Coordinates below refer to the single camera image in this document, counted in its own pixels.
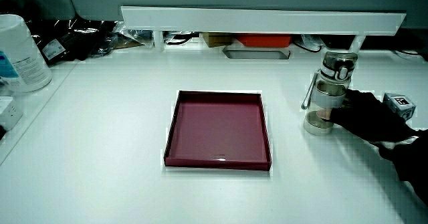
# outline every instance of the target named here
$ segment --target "maroon tray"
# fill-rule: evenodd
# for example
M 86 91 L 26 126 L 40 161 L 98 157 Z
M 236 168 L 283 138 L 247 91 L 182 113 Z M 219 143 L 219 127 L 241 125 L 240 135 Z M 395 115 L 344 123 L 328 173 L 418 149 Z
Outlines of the maroon tray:
M 268 171 L 260 94 L 180 91 L 165 166 Z

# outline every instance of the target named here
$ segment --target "gloved hand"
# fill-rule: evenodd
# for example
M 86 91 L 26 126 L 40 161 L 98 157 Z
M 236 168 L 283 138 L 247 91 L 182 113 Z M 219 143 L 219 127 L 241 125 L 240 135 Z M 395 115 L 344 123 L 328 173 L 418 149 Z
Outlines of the gloved hand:
M 341 108 L 320 110 L 318 117 L 341 125 L 369 142 L 398 142 L 415 134 L 386 104 L 372 93 L 347 90 Z

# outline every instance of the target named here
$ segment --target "tabletop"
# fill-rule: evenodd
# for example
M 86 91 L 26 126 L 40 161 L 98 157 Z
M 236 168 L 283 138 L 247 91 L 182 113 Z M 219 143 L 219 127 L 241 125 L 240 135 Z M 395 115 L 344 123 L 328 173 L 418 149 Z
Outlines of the tabletop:
M 339 126 L 305 132 L 300 104 L 325 51 L 290 51 L 230 60 L 218 49 L 136 47 L 64 63 L 55 90 L 28 97 L 41 107 L 3 154 L 0 222 L 428 223 L 376 148 Z M 361 51 L 350 88 L 406 95 L 417 106 L 409 126 L 426 128 L 426 86 L 420 57 Z M 261 93 L 270 171 L 165 167 L 179 90 Z

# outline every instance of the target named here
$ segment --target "black sleeve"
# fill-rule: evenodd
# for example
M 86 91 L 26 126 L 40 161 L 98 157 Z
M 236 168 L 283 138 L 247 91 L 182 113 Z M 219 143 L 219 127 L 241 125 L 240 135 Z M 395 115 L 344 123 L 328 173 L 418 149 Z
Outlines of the black sleeve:
M 398 144 L 392 150 L 379 149 L 379 154 L 391 160 L 400 181 L 409 181 L 415 193 L 428 206 L 428 130 L 418 131 L 412 144 Z

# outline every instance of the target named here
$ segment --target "blue label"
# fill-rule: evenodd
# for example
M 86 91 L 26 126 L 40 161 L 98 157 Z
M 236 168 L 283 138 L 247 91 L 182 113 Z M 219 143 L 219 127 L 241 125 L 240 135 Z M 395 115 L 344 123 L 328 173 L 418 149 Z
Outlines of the blue label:
M 0 51 L 0 77 L 17 78 L 18 74 L 7 59 L 5 53 Z

